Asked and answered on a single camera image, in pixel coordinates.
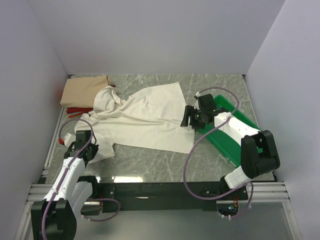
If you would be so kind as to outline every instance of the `brown towel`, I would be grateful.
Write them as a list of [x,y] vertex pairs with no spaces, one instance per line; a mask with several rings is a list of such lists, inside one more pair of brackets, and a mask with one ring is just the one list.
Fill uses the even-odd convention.
[[93,108],[97,93],[109,85],[108,76],[70,78],[60,104],[64,108]]

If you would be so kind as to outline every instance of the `white wall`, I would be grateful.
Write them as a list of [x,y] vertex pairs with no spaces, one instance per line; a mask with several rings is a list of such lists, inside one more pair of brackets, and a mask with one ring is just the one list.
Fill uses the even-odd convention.
[[285,0],[28,0],[69,74],[246,74]]
[[0,233],[14,238],[44,166],[67,74],[27,0],[0,1]]
[[320,1],[286,0],[246,76],[262,128],[274,134],[303,239],[320,235]]

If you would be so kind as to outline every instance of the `marble table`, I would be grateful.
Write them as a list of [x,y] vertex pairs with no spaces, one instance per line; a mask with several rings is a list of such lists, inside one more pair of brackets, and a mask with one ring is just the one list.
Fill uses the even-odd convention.
[[[111,74],[112,84],[121,89],[120,98],[127,99],[135,92],[157,85],[179,82],[185,101],[194,104],[197,91],[208,87],[224,87],[231,90],[240,100],[240,111],[257,123],[243,76],[240,74]],[[223,95],[235,105],[233,97],[222,90],[209,90],[208,93]],[[60,124],[68,120],[64,111]],[[70,122],[62,130],[74,134],[76,122]],[[201,133],[195,132],[195,141]],[[95,175],[101,183],[113,182],[181,182],[183,166],[187,154],[132,147],[115,144],[115,156],[88,164],[83,175]],[[66,147],[56,144],[46,183],[55,181],[62,167]],[[219,181],[235,167],[208,141],[203,140],[195,149],[188,165],[188,181]],[[273,181],[272,173],[256,178],[257,181]]]

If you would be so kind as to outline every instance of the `white cloth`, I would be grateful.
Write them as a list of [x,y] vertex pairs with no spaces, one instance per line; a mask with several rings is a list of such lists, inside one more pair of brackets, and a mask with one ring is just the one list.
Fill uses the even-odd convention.
[[[178,82],[144,88],[127,101],[117,92],[111,86],[100,90],[93,111],[81,117],[92,124],[99,144],[90,163],[114,156],[113,144],[189,153],[195,132],[190,126],[180,127],[186,102]],[[74,130],[89,127],[79,121]]]

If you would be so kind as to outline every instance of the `green basket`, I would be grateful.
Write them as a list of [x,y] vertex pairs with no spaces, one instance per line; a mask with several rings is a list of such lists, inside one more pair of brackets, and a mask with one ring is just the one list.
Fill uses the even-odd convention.
[[[232,112],[235,109],[225,97],[222,95],[218,95],[214,98],[214,102],[218,108],[225,108],[228,111]],[[247,118],[241,111],[237,110],[233,114],[237,119],[242,121],[243,123],[249,125],[252,128],[259,129],[249,118]],[[206,134],[210,130],[213,129],[213,126],[207,124],[205,129],[198,129],[198,131],[202,134]],[[239,167],[241,165],[241,147],[239,144],[233,140],[230,136],[225,134],[221,130],[217,130],[206,137],[218,150],[219,152],[226,158],[229,159],[235,167]]]

